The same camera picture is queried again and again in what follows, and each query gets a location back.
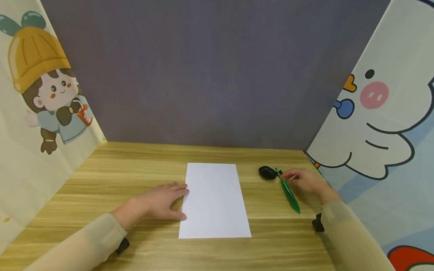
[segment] wooden desk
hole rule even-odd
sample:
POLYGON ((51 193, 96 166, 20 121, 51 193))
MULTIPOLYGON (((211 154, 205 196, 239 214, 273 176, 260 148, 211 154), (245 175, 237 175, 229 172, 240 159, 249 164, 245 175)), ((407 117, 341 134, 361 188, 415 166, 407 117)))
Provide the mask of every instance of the wooden desk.
MULTIPOLYGON (((311 227, 319 203, 299 198, 298 215, 279 183, 267 183, 257 173, 263 165, 315 171, 302 151, 116 142, 103 143, 79 167, 0 257, 1 270, 22 270, 101 213, 148 188, 184 182, 187 162, 237 165, 252 238, 179 240, 179 222, 144 219, 127 235, 130 248, 97 270, 334 270, 311 227)), ((181 205, 180 199, 174 208, 181 205)))

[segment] black clip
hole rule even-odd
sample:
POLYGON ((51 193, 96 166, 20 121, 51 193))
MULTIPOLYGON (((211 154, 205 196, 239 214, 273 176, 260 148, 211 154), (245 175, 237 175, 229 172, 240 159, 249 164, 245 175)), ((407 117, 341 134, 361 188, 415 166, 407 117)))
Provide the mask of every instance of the black clip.
POLYGON ((126 250, 130 246, 130 242, 127 238, 123 238, 121 244, 119 245, 118 249, 116 249, 116 253, 120 255, 124 250, 126 250))
POLYGON ((315 220, 312 220, 312 226, 316 232, 324 232, 324 226, 321 223, 321 213, 316 215, 315 220))

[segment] beige sleeve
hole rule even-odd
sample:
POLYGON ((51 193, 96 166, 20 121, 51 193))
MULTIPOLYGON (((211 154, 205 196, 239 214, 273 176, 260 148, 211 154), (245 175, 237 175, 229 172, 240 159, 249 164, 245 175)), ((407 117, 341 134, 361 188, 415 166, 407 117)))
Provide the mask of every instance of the beige sleeve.
POLYGON ((380 245, 342 201, 322 206, 321 223, 348 271, 395 271, 380 245))
POLYGON ((105 213, 37 259, 26 271, 89 271, 107 260, 126 231, 105 213))

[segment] cartoon eye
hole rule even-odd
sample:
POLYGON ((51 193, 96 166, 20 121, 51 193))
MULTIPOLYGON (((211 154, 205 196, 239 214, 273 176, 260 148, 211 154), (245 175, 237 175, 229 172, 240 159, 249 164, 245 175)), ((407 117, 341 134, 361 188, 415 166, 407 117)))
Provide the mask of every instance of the cartoon eye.
POLYGON ((371 79, 372 77, 374 77, 374 74, 375 74, 374 70, 373 70, 373 69, 370 69, 370 70, 368 70, 368 71, 365 73, 365 78, 366 78, 366 79, 371 79))

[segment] yellow knit hat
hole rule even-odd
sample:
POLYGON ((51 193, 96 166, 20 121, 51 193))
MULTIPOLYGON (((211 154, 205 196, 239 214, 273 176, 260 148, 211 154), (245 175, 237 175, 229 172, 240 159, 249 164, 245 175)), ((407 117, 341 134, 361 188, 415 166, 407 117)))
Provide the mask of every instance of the yellow knit hat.
POLYGON ((13 36, 8 60, 13 85, 21 94, 44 73, 71 68, 58 39, 33 26, 23 27, 13 36))

